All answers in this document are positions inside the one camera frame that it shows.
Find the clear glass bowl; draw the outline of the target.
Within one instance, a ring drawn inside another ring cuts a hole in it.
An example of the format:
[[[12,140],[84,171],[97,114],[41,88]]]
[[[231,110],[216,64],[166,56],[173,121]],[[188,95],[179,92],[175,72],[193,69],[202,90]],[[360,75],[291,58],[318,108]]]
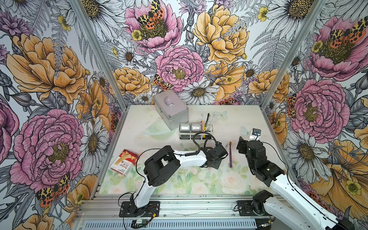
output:
[[[143,131],[143,133],[155,140],[167,140],[175,133],[175,131],[175,129],[169,129],[166,123],[160,119],[152,123]]]

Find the cream toothbrush holder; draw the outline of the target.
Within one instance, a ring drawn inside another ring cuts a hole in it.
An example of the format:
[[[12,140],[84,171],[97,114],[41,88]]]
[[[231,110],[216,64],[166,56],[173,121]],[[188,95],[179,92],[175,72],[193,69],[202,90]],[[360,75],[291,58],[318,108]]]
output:
[[[179,140],[202,140],[202,134],[194,137],[194,135],[201,131],[201,122],[187,122],[179,124]],[[211,133],[214,131],[213,124],[208,124],[204,132]],[[206,135],[204,140],[211,139],[209,135]]]

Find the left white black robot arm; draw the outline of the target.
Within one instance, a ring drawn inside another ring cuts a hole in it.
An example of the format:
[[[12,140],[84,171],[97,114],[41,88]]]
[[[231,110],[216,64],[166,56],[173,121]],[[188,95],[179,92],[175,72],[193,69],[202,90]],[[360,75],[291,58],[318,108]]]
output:
[[[164,146],[145,161],[142,184],[131,200],[136,208],[143,208],[149,204],[156,187],[168,182],[179,169],[195,166],[217,170],[227,156],[228,152],[220,142],[196,151],[179,151],[170,145]]]

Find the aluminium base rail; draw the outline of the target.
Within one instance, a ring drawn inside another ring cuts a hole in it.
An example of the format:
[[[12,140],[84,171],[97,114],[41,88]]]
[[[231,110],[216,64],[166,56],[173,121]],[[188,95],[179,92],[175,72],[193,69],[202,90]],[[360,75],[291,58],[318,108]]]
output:
[[[129,195],[97,195],[85,201],[76,217],[75,230],[130,230],[133,222],[149,220],[146,230],[311,230],[306,221],[293,220],[294,209],[283,198],[274,196],[271,212],[256,215],[250,195],[154,195],[159,202],[158,216],[123,217],[121,204]]]

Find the red white small box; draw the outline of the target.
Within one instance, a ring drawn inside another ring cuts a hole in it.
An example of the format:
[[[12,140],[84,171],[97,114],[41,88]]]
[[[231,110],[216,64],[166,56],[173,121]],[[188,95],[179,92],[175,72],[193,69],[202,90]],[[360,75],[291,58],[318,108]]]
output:
[[[117,159],[112,163],[110,169],[126,177],[133,167],[136,166],[137,160],[137,154],[124,149]]]

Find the silver pink metal case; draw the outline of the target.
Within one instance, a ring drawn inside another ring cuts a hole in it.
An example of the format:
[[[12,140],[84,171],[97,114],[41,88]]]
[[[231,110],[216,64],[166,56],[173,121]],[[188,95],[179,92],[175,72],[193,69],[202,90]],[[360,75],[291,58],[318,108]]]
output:
[[[156,111],[170,130],[179,128],[180,123],[189,121],[189,108],[173,91],[167,90],[154,97]]]

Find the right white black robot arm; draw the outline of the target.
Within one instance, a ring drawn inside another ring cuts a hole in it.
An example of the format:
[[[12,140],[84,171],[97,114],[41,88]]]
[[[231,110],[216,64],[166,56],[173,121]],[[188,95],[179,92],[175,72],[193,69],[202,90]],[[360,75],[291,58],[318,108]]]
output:
[[[282,204],[272,193],[262,190],[251,202],[238,201],[240,215],[254,213],[270,215],[292,230],[353,230],[354,224],[344,217],[339,219],[317,201],[306,195],[276,164],[269,161],[263,143],[239,138],[237,150],[246,156],[249,169],[258,180],[282,196],[291,207]]]

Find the purple toothbrush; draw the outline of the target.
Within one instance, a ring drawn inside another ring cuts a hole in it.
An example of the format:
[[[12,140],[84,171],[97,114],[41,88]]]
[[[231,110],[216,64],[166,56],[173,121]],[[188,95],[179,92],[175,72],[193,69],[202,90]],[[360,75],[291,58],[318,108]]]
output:
[[[229,167],[232,168],[232,142],[229,142]]]

